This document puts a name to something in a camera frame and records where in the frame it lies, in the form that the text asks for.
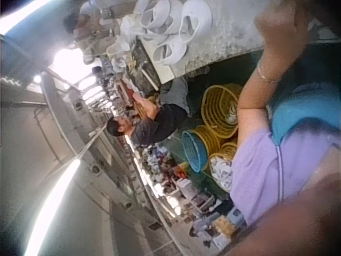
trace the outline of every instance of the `bracelet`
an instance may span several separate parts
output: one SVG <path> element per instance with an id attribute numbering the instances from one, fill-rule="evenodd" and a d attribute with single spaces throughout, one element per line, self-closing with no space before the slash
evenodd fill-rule
<path id="1" fill-rule="evenodd" d="M 257 64 L 257 73 L 259 74 L 260 78 L 263 79 L 264 81 L 266 81 L 267 83 L 269 84 L 278 84 L 280 82 L 280 80 L 278 81 L 274 81 L 274 80 L 270 80 L 270 79 L 267 79 L 263 74 L 262 74 L 262 71 L 261 71 L 261 68 L 259 66 L 259 62 Z"/>

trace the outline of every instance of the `hand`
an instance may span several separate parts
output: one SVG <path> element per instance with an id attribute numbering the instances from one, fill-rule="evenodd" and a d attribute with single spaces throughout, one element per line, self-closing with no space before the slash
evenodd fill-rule
<path id="1" fill-rule="evenodd" d="M 281 66 L 290 66 L 307 43 L 308 13 L 295 0 L 272 3 L 255 18 L 255 26 L 264 39 L 264 55 Z"/>
<path id="2" fill-rule="evenodd" d="M 141 104 L 145 99 L 144 98 L 142 98 L 140 95 L 138 95 L 137 93 L 134 93 L 133 94 L 133 98 L 134 98 L 134 100 L 137 102 L 137 103 L 139 103 L 139 104 Z"/>

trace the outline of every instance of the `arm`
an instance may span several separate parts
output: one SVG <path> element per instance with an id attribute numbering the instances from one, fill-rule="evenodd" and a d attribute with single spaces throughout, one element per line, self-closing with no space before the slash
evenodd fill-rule
<path id="1" fill-rule="evenodd" d="M 154 103 L 152 103 L 151 101 L 140 97 L 136 93 L 133 94 L 133 98 L 138 104 L 140 104 L 143 107 L 145 114 L 151 120 L 154 120 L 158 111 L 159 111 L 159 108 Z"/>
<path id="2" fill-rule="evenodd" d="M 307 15 L 295 1 L 284 0 L 280 6 L 265 9 L 255 19 L 264 39 L 264 52 L 257 69 L 244 86 L 238 101 L 238 146 L 253 133 L 269 129 L 265 109 L 279 81 L 299 57 L 307 42 Z"/>

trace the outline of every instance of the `purple shirt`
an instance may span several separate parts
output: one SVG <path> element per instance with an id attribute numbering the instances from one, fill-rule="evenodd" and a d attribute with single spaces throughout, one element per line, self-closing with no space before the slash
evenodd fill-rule
<path id="1" fill-rule="evenodd" d="M 284 198 L 301 191 L 326 151 L 340 144 L 337 132 L 297 127 L 284 137 Z M 249 225 L 277 203 L 278 157 L 271 132 L 252 134 L 238 148 L 232 161 L 231 198 Z"/>

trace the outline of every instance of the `metal pole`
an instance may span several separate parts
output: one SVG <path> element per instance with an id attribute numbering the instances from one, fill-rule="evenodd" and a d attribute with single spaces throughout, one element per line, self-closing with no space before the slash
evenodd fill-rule
<path id="1" fill-rule="evenodd" d="M 49 69 L 46 67 L 46 65 L 44 65 L 43 63 L 40 63 L 40 61 L 34 60 L 33 57 L 31 56 L 30 53 L 28 53 L 27 51 L 25 51 L 24 49 L 22 49 L 20 46 L 18 46 L 13 40 L 11 40 L 8 36 L 5 35 L 1 35 L 1 40 L 3 40 L 4 42 L 8 43 L 10 46 L 12 46 L 15 50 L 17 50 L 18 52 L 20 52 L 22 55 L 24 55 L 30 62 L 32 62 L 35 66 L 37 66 L 39 69 L 47 72 L 48 74 L 50 74 L 51 76 L 53 76 L 54 78 L 62 81 L 63 83 L 66 83 L 68 85 L 70 85 L 71 87 L 73 87 L 74 89 L 76 89 L 77 91 L 79 91 L 79 89 L 77 88 L 77 86 L 75 86 L 74 84 L 71 84 L 69 81 L 63 79 L 62 77 L 60 77 L 57 73 L 55 73 L 53 70 Z"/>

